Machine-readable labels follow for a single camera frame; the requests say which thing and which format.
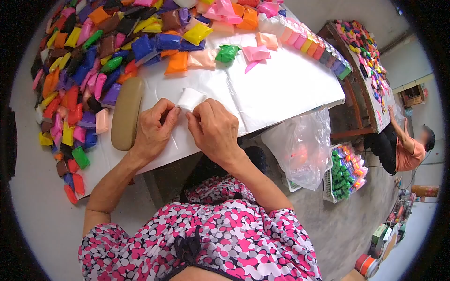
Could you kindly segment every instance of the woman's right hand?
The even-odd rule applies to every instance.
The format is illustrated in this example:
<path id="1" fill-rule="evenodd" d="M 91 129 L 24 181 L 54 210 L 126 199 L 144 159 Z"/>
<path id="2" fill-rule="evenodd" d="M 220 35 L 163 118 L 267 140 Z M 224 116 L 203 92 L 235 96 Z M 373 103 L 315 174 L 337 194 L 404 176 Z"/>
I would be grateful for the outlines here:
<path id="1" fill-rule="evenodd" d="M 219 101 L 208 98 L 186 117 L 197 147 L 223 169 L 229 172 L 246 157 L 237 141 L 239 121 Z"/>

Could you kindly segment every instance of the orange clay packet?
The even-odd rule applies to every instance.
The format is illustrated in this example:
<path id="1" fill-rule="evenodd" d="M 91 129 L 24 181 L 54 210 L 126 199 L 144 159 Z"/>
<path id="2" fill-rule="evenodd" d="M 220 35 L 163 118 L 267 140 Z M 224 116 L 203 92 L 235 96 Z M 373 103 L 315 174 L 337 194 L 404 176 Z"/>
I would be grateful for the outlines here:
<path id="1" fill-rule="evenodd" d="M 169 57 L 169 64 L 164 75 L 188 71 L 189 52 L 177 52 Z"/>

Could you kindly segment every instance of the box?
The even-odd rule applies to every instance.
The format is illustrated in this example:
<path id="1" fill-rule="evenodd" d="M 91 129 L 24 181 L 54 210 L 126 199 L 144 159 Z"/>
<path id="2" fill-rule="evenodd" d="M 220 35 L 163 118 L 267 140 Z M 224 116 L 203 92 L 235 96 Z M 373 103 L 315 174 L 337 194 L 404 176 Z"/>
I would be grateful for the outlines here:
<path id="1" fill-rule="evenodd" d="M 375 232 L 372 235 L 372 244 L 377 244 L 380 237 L 383 236 L 384 231 L 387 229 L 387 225 L 380 224 L 380 226 L 375 230 Z"/>

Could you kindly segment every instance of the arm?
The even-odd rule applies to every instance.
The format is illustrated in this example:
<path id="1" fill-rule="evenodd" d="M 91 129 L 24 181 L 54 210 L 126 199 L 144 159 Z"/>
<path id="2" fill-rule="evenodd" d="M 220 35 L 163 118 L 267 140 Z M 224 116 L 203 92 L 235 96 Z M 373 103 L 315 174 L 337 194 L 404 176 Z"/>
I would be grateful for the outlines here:
<path id="1" fill-rule="evenodd" d="M 411 139 L 410 135 L 407 134 L 408 130 L 405 124 L 405 131 L 401 129 L 395 120 L 394 109 L 391 105 L 387 106 L 387 110 L 389 111 L 389 116 L 391 118 L 391 124 L 394 127 L 395 132 L 397 133 L 398 141 L 403 145 L 403 147 L 411 154 L 414 154 L 414 141 Z"/>
<path id="2" fill-rule="evenodd" d="M 111 222 L 111 213 L 127 184 L 166 147 L 179 113 L 174 103 L 162 98 L 153 108 L 140 114 L 133 147 L 92 190 L 85 210 L 83 237 L 97 224 Z"/>
<path id="3" fill-rule="evenodd" d="M 211 98 L 188 112 L 188 128 L 195 144 L 206 156 L 244 183 L 259 205 L 269 213 L 293 209 L 281 190 L 254 166 L 237 143 L 238 119 Z"/>

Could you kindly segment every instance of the woman's left hand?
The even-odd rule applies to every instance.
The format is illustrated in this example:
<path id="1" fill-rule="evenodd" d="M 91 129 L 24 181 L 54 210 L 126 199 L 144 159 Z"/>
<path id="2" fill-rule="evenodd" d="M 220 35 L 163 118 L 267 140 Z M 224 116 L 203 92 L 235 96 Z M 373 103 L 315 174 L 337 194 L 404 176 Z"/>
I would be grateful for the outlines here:
<path id="1" fill-rule="evenodd" d="M 139 115 L 136 140 L 129 154 L 144 167 L 164 150 L 181 109 L 166 98 Z"/>

